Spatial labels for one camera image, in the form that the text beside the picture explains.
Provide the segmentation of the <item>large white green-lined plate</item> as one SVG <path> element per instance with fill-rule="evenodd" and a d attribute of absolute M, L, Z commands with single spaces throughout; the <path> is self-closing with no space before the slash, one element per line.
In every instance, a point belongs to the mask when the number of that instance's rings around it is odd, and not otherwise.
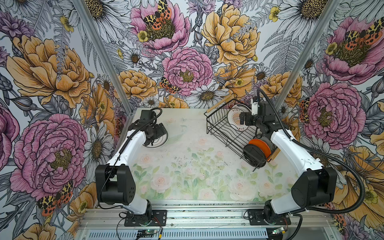
<path fill-rule="evenodd" d="M 144 146 L 149 149 L 160 148 L 166 144 L 169 135 L 163 124 L 149 126 L 146 131 L 146 141 Z"/>

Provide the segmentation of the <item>orange plate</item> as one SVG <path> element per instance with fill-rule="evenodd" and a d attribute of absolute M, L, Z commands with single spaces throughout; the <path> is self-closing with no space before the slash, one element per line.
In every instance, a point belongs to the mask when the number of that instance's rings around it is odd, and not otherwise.
<path fill-rule="evenodd" d="M 268 159 L 272 154 L 268 144 L 260 139 L 252 139 L 249 141 L 249 144 L 255 145 L 256 147 L 258 147 L 264 153 L 266 159 Z"/>

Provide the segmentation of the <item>sunburst pattern white plate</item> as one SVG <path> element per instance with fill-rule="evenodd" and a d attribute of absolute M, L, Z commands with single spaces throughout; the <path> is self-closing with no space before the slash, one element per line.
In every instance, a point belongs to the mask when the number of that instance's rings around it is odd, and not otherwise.
<path fill-rule="evenodd" d="M 243 132 L 249 127 L 245 124 L 241 124 L 240 115 L 241 113 L 246 113 L 243 109 L 232 108 L 227 114 L 227 119 L 230 127 L 236 131 Z"/>

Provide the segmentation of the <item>black plate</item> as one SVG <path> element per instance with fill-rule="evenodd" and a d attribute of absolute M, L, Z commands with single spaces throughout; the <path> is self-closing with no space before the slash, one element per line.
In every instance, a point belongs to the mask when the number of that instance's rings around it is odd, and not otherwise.
<path fill-rule="evenodd" d="M 262 168 L 266 165 L 267 158 L 264 152 L 255 145 L 245 145 L 243 155 L 245 161 L 254 168 Z"/>

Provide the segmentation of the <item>rearmost green red rimmed plate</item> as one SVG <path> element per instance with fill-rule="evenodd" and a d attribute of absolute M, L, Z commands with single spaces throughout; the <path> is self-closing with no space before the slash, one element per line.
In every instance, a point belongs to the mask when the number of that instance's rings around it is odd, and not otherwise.
<path fill-rule="evenodd" d="M 251 109 L 249 107 L 247 107 L 246 105 L 244 105 L 244 104 L 236 104 L 236 105 L 233 106 L 233 108 L 240 109 L 243 112 L 251 112 Z"/>

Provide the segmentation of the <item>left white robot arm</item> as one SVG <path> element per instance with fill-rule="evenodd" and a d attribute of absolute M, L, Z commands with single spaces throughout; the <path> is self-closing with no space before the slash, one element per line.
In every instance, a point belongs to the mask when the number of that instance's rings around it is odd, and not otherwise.
<path fill-rule="evenodd" d="M 142 110 L 138 120 L 128 127 L 127 136 L 113 157 L 95 170 L 99 203 L 121 206 L 134 217 L 152 217 L 152 206 L 148 200 L 136 193 L 136 183 L 131 172 L 133 160 L 142 147 L 166 139 L 168 132 L 162 123 L 157 123 L 163 110 Z"/>

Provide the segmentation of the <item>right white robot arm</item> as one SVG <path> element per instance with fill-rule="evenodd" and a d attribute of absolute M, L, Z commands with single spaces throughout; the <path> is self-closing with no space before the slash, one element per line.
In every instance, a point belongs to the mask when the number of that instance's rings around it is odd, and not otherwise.
<path fill-rule="evenodd" d="M 274 159 L 288 161 L 298 175 L 290 194 L 265 203 L 264 219 L 271 221 L 273 217 L 331 202 L 334 199 L 338 177 L 336 171 L 324 167 L 320 159 L 315 159 L 295 142 L 293 133 L 278 122 L 272 105 L 266 101 L 252 101 L 251 106 L 250 112 L 240 114 L 240 123 L 255 126 L 276 149 L 271 150 L 263 140 L 251 140 L 243 148 L 245 159 L 256 167 L 262 167 Z"/>

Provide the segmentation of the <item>left green circuit board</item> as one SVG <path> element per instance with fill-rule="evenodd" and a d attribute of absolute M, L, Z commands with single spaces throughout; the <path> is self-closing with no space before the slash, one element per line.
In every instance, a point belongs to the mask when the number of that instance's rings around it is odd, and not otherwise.
<path fill-rule="evenodd" d="M 138 230 L 136 238 L 152 238 L 159 234 L 159 230 Z"/>

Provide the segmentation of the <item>green circuit board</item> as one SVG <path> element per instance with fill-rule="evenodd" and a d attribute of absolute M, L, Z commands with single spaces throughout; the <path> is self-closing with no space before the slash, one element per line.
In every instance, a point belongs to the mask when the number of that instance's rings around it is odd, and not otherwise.
<path fill-rule="evenodd" d="M 159 234 L 159 230 L 138 230 L 136 238 L 152 238 Z"/>
<path fill-rule="evenodd" d="M 284 227 L 280 227 L 280 228 L 277 228 L 277 229 L 274 229 L 271 234 L 272 235 L 279 235 L 279 234 L 284 234 L 286 232 L 285 228 Z"/>

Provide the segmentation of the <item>right green circuit board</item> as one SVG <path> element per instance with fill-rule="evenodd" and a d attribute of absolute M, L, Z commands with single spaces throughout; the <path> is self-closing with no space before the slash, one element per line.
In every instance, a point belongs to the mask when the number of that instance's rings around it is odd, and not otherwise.
<path fill-rule="evenodd" d="M 279 235 L 279 234 L 284 234 L 286 232 L 285 228 L 284 227 L 280 227 L 280 228 L 277 228 L 277 229 L 274 229 L 271 234 L 272 235 Z"/>

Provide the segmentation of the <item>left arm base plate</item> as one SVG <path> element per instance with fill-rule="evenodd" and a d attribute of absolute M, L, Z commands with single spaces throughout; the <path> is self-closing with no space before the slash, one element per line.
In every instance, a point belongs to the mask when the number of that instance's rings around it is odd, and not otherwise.
<path fill-rule="evenodd" d="M 125 219 L 125 227 L 164 227 L 167 222 L 167 210 L 151 210 L 143 215 L 134 214 Z"/>

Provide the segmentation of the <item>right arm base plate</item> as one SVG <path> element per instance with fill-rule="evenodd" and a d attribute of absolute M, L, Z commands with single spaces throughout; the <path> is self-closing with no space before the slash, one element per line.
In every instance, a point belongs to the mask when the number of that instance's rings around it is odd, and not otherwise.
<path fill-rule="evenodd" d="M 289 226 L 291 224 L 288 214 L 275 214 L 272 210 L 248 209 L 244 218 L 249 221 L 251 226 Z"/>

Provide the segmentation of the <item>aluminium mounting rail frame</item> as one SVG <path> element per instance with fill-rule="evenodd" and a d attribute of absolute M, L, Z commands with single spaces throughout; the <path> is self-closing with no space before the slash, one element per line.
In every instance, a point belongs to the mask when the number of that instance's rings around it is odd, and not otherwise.
<path fill-rule="evenodd" d="M 152 200 L 154 210 L 166 210 L 166 229 L 220 229 L 250 228 L 244 219 L 246 210 L 262 209 L 262 202 L 203 201 L 203 200 Z M 124 222 L 119 217 L 122 209 L 101 208 L 87 210 L 80 223 L 78 237 L 91 230 L 124 230 Z"/>

